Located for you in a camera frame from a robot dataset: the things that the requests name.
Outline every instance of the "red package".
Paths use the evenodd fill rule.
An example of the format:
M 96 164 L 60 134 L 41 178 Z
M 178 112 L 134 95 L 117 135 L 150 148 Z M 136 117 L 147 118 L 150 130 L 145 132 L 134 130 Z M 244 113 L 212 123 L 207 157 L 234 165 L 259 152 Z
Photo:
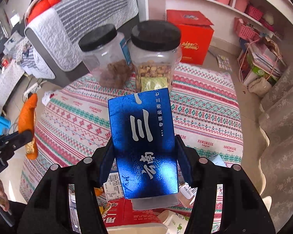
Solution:
M 102 218 L 109 234 L 165 234 L 167 231 L 152 210 L 133 210 L 131 200 L 125 198 L 109 201 Z

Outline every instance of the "window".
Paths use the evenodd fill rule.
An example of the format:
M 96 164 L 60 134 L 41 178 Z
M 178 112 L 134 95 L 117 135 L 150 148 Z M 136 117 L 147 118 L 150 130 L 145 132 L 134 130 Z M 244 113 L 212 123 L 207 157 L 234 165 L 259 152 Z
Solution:
M 14 27 L 19 21 L 20 21 L 20 17 L 18 14 L 15 14 L 13 17 L 10 18 L 12 27 Z

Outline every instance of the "white label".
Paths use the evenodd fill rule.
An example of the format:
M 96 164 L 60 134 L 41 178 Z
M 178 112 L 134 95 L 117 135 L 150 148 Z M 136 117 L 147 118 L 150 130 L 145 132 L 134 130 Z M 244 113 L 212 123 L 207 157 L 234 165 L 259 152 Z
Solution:
M 197 194 L 197 188 L 191 188 L 188 183 L 185 183 L 180 187 L 180 192 L 189 200 Z
M 110 173 L 107 181 L 103 184 L 107 201 L 123 198 L 123 190 L 118 173 Z

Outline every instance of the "cardboard box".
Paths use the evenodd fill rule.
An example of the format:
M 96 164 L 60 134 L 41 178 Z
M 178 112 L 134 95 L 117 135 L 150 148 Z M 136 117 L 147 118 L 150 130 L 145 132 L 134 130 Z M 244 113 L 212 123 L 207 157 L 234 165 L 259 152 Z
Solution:
M 108 101 L 114 153 L 126 199 L 178 193 L 168 88 Z
M 167 21 L 181 30 L 181 62 L 202 65 L 211 43 L 213 23 L 199 11 L 167 10 Z

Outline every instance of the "jar of dried fruit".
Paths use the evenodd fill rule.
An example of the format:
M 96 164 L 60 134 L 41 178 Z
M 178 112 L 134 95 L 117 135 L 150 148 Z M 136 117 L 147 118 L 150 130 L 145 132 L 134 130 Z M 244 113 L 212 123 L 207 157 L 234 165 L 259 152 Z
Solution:
M 131 76 L 129 49 L 112 24 L 100 26 L 79 41 L 82 61 L 103 87 L 121 89 Z
M 174 70 L 182 56 L 180 38 L 180 30 L 166 21 L 144 21 L 132 28 L 129 49 L 138 92 L 172 89 Z

